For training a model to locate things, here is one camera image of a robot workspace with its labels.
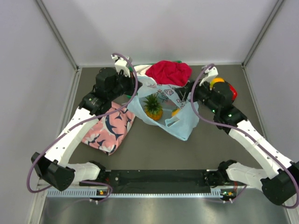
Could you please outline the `white cloth in tray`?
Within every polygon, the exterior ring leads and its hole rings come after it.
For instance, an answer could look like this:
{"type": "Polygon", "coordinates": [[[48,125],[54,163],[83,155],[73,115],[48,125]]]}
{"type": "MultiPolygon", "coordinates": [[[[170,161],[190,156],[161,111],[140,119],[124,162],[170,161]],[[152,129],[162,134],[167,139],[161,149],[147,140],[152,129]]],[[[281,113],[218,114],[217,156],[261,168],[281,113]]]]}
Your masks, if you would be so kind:
{"type": "Polygon", "coordinates": [[[138,80],[143,79],[143,78],[149,78],[151,80],[154,80],[153,78],[149,77],[146,75],[147,70],[151,67],[151,64],[146,64],[146,65],[137,65],[134,66],[134,69],[137,73],[138,80]]]}

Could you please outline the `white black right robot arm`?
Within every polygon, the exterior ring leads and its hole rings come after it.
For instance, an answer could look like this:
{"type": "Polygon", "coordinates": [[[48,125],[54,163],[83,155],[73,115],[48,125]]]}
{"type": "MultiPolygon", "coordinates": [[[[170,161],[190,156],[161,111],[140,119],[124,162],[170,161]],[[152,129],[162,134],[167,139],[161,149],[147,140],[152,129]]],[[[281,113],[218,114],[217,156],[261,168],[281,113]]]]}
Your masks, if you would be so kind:
{"type": "Polygon", "coordinates": [[[219,164],[217,175],[222,184],[241,182],[263,192],[275,205],[295,209],[286,202],[299,195],[299,164],[282,155],[251,124],[234,105],[236,90],[226,81],[214,84],[188,82],[175,88],[181,101],[201,102],[214,113],[211,124],[239,142],[260,164],[260,169],[250,168],[234,160],[219,164]]]}

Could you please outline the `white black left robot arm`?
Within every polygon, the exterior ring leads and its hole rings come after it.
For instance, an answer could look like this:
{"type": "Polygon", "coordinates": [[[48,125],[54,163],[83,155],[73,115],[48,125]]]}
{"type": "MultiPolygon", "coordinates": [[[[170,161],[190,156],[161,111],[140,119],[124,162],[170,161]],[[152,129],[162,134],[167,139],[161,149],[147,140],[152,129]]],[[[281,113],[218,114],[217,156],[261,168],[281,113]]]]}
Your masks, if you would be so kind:
{"type": "Polygon", "coordinates": [[[82,98],[69,124],[44,152],[33,154],[30,171],[59,191],[84,181],[103,184],[106,174],[99,163],[69,164],[69,159],[87,132],[102,117],[111,114],[112,101],[121,95],[134,97],[141,86],[133,66],[128,70],[101,69],[95,85],[82,98]]]}

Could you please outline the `pink patterned cloth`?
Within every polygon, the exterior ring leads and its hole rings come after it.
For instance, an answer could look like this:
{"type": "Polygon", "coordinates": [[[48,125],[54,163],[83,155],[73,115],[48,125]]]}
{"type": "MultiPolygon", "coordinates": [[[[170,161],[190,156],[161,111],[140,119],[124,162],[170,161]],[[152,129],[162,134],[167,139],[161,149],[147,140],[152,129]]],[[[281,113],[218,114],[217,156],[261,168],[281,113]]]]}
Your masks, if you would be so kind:
{"type": "Polygon", "coordinates": [[[108,110],[112,114],[102,117],[84,136],[82,143],[112,155],[131,129],[135,115],[115,102],[108,110]]]}

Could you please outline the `yellow orange mango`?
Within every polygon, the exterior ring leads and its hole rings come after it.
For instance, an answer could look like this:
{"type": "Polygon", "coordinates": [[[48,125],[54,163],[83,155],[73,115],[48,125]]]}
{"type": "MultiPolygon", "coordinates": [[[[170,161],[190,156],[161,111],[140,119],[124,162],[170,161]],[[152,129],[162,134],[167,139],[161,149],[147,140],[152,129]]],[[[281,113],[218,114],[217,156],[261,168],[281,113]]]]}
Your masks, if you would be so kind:
{"type": "Polygon", "coordinates": [[[177,108],[171,112],[171,116],[174,117],[180,111],[180,108],[177,108]]]}

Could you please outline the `light blue cartoon plastic bag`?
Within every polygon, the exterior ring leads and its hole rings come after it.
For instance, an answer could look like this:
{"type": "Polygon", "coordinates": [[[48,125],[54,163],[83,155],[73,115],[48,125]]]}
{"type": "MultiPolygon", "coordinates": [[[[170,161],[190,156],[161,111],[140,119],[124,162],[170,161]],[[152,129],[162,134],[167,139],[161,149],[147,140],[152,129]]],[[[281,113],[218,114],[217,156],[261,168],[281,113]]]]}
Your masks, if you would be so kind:
{"type": "Polygon", "coordinates": [[[143,78],[138,81],[142,83],[142,87],[129,103],[128,110],[144,123],[158,126],[180,140],[188,140],[191,132],[197,126],[199,118],[194,113],[189,101],[179,102],[179,97],[173,89],[178,88],[178,86],[157,84],[149,78],[143,78]],[[163,116],[159,121],[152,120],[145,113],[145,103],[143,101],[151,94],[157,94],[158,101],[163,108],[163,116]],[[171,112],[177,108],[180,108],[180,111],[172,117],[171,112]]]}

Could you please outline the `red crumpled cloth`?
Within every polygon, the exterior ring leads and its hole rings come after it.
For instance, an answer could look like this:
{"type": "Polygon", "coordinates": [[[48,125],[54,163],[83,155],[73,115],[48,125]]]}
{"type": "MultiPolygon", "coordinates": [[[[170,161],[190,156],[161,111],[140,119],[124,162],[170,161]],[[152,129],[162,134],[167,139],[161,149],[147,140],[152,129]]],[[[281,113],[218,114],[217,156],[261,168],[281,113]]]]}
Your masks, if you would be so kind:
{"type": "Polygon", "coordinates": [[[157,84],[184,86],[191,77],[192,69],[186,63],[163,60],[153,64],[145,74],[157,84]]]}

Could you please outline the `yellow green mango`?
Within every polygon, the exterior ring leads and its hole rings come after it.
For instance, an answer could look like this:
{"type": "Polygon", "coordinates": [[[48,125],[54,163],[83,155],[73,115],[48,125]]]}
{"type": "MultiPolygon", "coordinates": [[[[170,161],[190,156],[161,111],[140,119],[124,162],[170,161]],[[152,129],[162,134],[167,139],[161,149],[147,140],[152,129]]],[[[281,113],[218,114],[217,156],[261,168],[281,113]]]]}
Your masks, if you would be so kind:
{"type": "Polygon", "coordinates": [[[225,82],[225,80],[221,77],[216,77],[210,82],[210,89],[213,88],[213,86],[218,82],[225,82]]]}

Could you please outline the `red bell pepper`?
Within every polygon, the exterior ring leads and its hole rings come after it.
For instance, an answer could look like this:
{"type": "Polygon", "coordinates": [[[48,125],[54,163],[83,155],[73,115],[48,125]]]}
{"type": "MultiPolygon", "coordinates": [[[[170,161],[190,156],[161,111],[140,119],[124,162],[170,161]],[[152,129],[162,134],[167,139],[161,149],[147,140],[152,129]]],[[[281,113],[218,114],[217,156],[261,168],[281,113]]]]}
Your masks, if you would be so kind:
{"type": "Polygon", "coordinates": [[[231,90],[231,92],[232,92],[232,101],[235,101],[235,99],[237,98],[237,96],[238,96],[238,93],[237,93],[237,91],[235,90],[235,88],[231,85],[231,84],[229,84],[229,88],[230,88],[230,90],[231,90]]]}

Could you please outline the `plastic pineapple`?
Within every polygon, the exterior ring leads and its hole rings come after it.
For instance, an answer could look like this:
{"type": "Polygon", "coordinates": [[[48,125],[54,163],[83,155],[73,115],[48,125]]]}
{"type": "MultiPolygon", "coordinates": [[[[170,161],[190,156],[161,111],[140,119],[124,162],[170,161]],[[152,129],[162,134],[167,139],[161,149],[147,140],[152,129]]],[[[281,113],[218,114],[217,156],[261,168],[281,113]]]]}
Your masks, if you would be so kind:
{"type": "Polygon", "coordinates": [[[148,95],[143,102],[146,115],[154,121],[159,121],[163,116],[163,108],[157,94],[148,95]]]}

